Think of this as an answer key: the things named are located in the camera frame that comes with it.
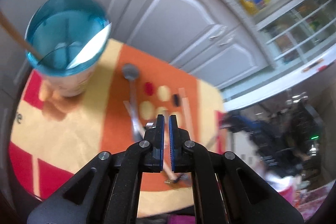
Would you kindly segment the steel spoon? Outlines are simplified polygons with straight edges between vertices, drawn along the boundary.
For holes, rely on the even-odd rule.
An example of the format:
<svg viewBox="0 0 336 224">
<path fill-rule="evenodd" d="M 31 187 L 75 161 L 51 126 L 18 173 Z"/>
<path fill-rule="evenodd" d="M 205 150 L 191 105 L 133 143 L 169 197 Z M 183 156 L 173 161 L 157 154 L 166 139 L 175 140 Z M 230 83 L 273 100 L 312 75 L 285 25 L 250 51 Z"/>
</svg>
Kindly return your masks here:
<svg viewBox="0 0 336 224">
<path fill-rule="evenodd" d="M 133 110 L 135 111 L 135 116 L 138 118 L 135 81 L 139 77 L 139 70 L 135 65 L 128 63 L 122 67 L 122 74 L 124 78 L 128 80 L 129 82 L 129 87 L 130 87 L 130 101 L 129 102 Z M 133 139 L 135 142 L 142 140 L 141 135 L 135 131 L 133 126 L 132 126 L 132 132 L 133 132 Z"/>
</svg>

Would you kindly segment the orange yellow patterned mat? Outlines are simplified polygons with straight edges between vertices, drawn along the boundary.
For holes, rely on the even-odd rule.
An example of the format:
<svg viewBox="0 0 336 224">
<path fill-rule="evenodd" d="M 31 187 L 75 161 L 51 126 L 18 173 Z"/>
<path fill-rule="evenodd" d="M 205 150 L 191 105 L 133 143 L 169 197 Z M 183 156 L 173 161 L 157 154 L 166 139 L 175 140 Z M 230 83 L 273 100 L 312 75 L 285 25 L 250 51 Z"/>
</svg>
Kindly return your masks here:
<svg viewBox="0 0 336 224">
<path fill-rule="evenodd" d="M 38 72 L 32 72 L 11 130 L 11 188 L 22 219 L 101 151 L 125 151 L 134 139 L 123 101 L 130 88 L 122 75 L 125 64 L 139 69 L 135 82 L 142 125 L 158 114 L 175 115 L 186 130 L 179 88 L 189 99 L 195 141 L 222 153 L 226 132 L 219 91 L 208 83 L 153 56 L 110 40 L 86 91 L 63 98 Z"/>
</svg>

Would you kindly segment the teal rim floral utensil cup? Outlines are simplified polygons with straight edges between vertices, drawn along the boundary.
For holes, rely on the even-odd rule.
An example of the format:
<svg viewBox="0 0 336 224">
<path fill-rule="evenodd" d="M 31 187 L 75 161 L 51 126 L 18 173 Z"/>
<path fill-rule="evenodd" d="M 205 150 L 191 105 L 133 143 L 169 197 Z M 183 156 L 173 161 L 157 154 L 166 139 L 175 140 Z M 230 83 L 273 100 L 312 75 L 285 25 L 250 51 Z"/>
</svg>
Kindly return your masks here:
<svg viewBox="0 0 336 224">
<path fill-rule="evenodd" d="M 112 28 L 94 0 L 48 0 L 31 18 L 25 39 L 42 58 L 28 52 L 29 64 L 61 96 L 85 86 L 106 49 Z"/>
</svg>

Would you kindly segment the white glass door cabinet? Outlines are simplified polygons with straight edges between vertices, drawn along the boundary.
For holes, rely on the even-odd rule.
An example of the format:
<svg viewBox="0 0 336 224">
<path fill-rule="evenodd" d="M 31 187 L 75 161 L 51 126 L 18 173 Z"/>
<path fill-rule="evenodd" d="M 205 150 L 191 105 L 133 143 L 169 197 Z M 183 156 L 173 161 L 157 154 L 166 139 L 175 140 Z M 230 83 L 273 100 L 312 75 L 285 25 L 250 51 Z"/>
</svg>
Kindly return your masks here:
<svg viewBox="0 0 336 224">
<path fill-rule="evenodd" d="M 279 0 L 253 20 L 277 72 L 293 71 L 335 44 L 335 0 Z"/>
</svg>

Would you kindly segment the yellow oil bottle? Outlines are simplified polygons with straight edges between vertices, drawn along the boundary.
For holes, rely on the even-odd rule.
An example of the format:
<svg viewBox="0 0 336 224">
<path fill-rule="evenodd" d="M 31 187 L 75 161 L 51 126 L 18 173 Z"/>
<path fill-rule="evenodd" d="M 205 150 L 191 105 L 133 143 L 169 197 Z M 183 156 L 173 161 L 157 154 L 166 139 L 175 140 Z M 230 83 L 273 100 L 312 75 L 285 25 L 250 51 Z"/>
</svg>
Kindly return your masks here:
<svg viewBox="0 0 336 224">
<path fill-rule="evenodd" d="M 271 0 L 240 0 L 241 5 L 250 15 L 256 15 L 266 8 Z"/>
</svg>

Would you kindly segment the grey cabinet door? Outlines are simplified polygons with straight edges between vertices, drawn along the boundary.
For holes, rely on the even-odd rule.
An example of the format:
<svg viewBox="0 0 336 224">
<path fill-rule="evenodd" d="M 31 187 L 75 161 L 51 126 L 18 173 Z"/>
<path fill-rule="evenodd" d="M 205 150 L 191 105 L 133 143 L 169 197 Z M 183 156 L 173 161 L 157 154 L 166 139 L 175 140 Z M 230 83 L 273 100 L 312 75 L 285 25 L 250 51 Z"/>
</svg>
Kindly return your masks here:
<svg viewBox="0 0 336 224">
<path fill-rule="evenodd" d="M 116 34 L 169 62 L 198 39 L 239 23 L 221 0 L 131 0 Z"/>
</svg>

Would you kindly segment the dark brown wooden chopstick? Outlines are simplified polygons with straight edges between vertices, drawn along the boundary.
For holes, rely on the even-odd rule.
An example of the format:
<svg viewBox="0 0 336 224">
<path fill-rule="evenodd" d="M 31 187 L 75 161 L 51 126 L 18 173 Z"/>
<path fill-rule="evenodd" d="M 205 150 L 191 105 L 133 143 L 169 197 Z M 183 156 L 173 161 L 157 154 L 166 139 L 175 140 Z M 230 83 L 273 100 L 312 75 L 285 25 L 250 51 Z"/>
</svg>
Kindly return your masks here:
<svg viewBox="0 0 336 224">
<path fill-rule="evenodd" d="M 12 39 L 17 42 L 21 47 L 30 52 L 38 61 L 41 61 L 43 56 L 29 44 L 23 36 L 18 32 L 15 26 L 8 20 L 3 12 L 0 12 L 1 27 L 9 34 Z"/>
</svg>

